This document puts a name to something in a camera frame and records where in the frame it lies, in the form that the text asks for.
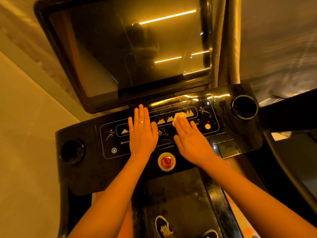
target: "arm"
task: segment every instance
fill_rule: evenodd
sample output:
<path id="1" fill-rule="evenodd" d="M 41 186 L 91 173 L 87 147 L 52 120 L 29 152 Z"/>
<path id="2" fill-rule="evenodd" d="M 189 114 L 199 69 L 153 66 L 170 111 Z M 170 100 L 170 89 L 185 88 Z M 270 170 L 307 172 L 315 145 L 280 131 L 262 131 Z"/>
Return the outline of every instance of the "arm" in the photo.
<path id="1" fill-rule="evenodd" d="M 137 108 L 134 110 L 134 125 L 132 118 L 128 119 L 130 159 L 80 219 L 69 238 L 118 236 L 134 188 L 159 138 L 157 125 L 155 122 L 150 123 L 147 108 L 140 105 L 139 109 L 140 113 Z"/>
<path id="2" fill-rule="evenodd" d="M 189 124 L 186 118 L 177 118 L 175 127 L 178 135 L 174 140 L 181 155 L 201 167 L 230 195 L 262 238 L 317 237 L 314 226 L 217 156 L 193 121 Z"/>

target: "red button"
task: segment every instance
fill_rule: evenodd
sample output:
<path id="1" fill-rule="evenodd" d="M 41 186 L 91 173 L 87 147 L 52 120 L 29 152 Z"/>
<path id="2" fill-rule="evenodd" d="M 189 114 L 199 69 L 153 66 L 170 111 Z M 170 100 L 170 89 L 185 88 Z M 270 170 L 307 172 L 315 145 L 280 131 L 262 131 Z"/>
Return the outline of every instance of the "red button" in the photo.
<path id="1" fill-rule="evenodd" d="M 168 169 L 173 165 L 173 159 L 171 156 L 164 156 L 161 160 L 163 168 Z"/>

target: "forearm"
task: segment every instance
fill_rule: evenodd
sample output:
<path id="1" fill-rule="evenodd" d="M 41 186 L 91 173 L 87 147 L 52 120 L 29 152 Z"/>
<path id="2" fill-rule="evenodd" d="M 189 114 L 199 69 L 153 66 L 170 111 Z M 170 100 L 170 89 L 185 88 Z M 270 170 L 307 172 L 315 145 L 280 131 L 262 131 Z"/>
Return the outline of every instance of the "forearm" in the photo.
<path id="1" fill-rule="evenodd" d="M 117 237 L 147 159 L 132 155 L 118 176 L 85 213 L 69 237 Z"/>
<path id="2" fill-rule="evenodd" d="M 317 229 L 249 180 L 220 157 L 202 166 L 233 199 L 262 238 L 317 237 Z"/>

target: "person's left hand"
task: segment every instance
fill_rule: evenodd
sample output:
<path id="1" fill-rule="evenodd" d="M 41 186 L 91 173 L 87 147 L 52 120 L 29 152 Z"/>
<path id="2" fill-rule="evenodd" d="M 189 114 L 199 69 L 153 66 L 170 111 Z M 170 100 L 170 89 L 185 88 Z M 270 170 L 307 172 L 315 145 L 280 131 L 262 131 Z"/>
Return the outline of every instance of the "person's left hand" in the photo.
<path id="1" fill-rule="evenodd" d="M 148 109 L 140 104 L 134 110 L 134 125 L 131 117 L 128 123 L 131 155 L 143 156 L 148 161 L 159 139 L 156 122 L 150 123 Z"/>

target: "emergency stop button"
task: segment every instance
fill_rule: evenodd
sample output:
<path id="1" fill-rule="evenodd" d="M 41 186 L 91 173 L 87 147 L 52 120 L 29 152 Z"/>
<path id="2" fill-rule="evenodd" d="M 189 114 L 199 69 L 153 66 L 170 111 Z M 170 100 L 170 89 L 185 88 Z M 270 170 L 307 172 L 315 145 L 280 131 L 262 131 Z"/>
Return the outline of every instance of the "emergency stop button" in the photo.
<path id="1" fill-rule="evenodd" d="M 168 172 L 172 170 L 176 165 L 175 156 L 169 152 L 162 153 L 158 158 L 158 165 L 163 171 Z"/>

